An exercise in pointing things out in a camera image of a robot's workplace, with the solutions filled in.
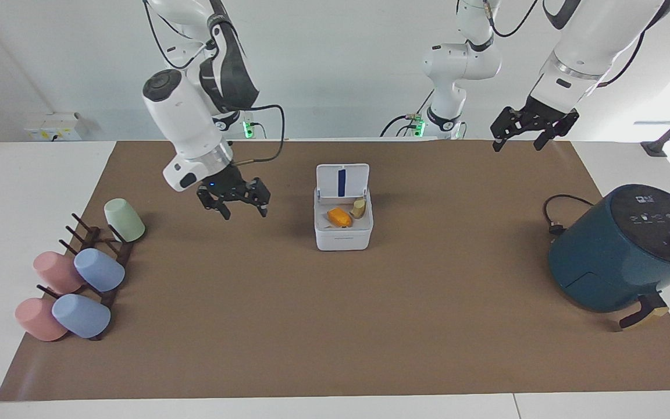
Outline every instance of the yellow food item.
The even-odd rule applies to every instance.
[[[351,215],[356,220],[360,220],[363,215],[366,213],[366,199],[359,198],[356,199],[356,202],[353,202],[353,209],[351,209]]]
[[[329,210],[327,212],[327,219],[329,219],[334,226],[340,226],[341,228],[344,228],[345,226],[353,226],[353,219],[351,216],[340,207]]]

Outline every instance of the blue cup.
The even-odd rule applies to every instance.
[[[97,249],[84,249],[79,252],[74,257],[74,267],[99,292],[117,288],[126,275],[126,269],[120,263]]]
[[[51,314],[66,329],[85,339],[98,336],[110,323],[110,308],[77,294],[56,300]]]

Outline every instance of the green cup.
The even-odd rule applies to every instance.
[[[112,225],[125,241],[133,242],[144,235],[146,226],[125,199],[116,198],[108,201],[104,210],[107,223]]]

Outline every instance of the brown tabletop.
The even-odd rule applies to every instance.
[[[670,390],[670,316],[614,332],[636,307],[591,313],[548,271],[542,202],[601,198],[568,143],[288,143],[242,167],[271,190],[268,217],[236,203],[228,222],[166,185],[173,154],[117,144],[84,214],[105,226],[122,197],[147,225],[115,324],[101,342],[25,336],[0,400]],[[370,165],[372,241],[321,252],[315,167],[349,162]]]

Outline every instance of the blue strip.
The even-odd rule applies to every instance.
[[[345,169],[337,172],[337,195],[345,196]]]

